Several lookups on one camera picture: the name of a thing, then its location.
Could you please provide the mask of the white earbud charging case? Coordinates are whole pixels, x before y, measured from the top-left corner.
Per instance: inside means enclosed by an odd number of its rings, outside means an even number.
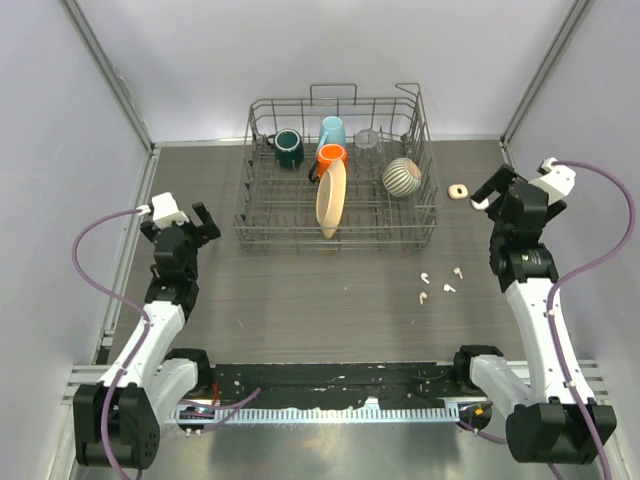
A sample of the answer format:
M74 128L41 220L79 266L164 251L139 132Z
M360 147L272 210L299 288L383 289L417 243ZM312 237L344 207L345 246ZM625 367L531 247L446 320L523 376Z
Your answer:
M490 202L488 199L484 199L480 202L476 202L473 199L470 200L470 204L472 208L476 211L484 211L488 208Z

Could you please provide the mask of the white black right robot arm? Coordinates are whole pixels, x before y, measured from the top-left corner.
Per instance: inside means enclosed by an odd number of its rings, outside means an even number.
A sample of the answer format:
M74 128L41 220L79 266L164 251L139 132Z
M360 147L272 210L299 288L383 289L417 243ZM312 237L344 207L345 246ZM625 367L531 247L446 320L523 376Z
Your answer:
M493 223L489 264L515 314L529 379L521 380L498 348L464 345L454 357L457 391L479 390L506 420L506 443L520 463L587 465L615 431L612 407L600 405L585 380L564 322L559 275L541 242L546 225L566 209L575 172L545 160L527 180L503 165L472 195Z

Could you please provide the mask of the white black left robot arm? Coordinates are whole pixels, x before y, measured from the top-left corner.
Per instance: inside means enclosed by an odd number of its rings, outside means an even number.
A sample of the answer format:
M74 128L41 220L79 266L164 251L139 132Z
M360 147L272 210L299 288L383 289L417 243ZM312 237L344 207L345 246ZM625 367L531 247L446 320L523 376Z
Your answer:
M119 475L142 472L154 461L161 428L183 397L205 397L213 373L205 351L172 349L197 296L200 248L221 232L203 203L193 204L194 223L169 193L133 209L143 217L141 233L154 247L152 277L140 320L120 355L92 384L82 384L73 401L76 460L110 467Z

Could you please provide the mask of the beige small earbud case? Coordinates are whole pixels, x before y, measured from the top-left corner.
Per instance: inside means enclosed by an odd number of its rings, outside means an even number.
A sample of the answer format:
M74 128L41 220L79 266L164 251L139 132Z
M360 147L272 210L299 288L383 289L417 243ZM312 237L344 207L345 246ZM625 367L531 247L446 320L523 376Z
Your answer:
M469 195L468 189L464 184L452 184L447 189L448 196L452 200L463 200Z

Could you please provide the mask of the striped ceramic bowl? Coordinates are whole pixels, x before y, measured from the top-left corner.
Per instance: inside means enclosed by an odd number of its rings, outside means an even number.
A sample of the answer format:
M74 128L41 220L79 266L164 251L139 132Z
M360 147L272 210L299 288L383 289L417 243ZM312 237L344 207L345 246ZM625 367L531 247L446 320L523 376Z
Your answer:
M414 161L401 157L386 167L382 174L382 183L391 196L403 198L419 189L422 173Z

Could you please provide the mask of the dark green mug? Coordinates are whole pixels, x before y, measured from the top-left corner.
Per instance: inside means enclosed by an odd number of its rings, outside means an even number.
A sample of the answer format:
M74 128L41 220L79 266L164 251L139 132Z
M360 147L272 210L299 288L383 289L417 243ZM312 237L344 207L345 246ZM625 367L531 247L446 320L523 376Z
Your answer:
M304 160L302 136L293 129L282 129L266 137L267 144L283 169L296 170Z

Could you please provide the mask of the beige plate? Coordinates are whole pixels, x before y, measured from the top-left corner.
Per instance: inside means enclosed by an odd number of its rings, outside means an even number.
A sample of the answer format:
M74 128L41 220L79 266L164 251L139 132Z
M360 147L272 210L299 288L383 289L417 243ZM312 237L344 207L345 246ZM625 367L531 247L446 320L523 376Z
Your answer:
M321 177L316 196L316 219L325 239L332 238L340 225L346 186L346 168L338 160Z

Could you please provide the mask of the clear glass cup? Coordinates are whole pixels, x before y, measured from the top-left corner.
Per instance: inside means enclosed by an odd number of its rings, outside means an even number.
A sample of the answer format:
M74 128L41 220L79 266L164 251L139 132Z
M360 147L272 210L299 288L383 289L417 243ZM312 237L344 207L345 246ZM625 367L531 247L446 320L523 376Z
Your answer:
M360 130L354 136L356 164L364 170L380 167L384 160L381 135L373 129Z

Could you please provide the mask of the orange mug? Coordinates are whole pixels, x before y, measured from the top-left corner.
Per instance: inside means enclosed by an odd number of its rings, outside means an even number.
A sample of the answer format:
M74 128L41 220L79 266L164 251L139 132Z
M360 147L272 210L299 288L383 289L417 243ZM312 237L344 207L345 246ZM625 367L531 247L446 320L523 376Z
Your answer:
M308 173L308 180L317 184L326 170L336 161L340 160L345 168L348 168L348 154L345 147L340 144L329 143L319 148L316 160Z

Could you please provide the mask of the light blue mug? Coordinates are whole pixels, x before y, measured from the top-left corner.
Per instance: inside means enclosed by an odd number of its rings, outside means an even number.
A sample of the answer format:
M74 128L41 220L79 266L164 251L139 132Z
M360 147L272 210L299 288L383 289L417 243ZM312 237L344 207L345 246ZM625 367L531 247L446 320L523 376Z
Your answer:
M328 116L322 120L318 148L327 144L346 147L346 132L343 121L337 116Z

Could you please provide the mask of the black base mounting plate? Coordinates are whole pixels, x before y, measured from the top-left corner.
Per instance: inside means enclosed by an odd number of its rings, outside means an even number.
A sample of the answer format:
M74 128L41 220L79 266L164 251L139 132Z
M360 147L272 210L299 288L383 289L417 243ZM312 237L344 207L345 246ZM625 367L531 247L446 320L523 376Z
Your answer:
M450 363L216 364L219 399L231 404L260 392L252 408L358 409L369 398L384 410L440 407L484 398Z

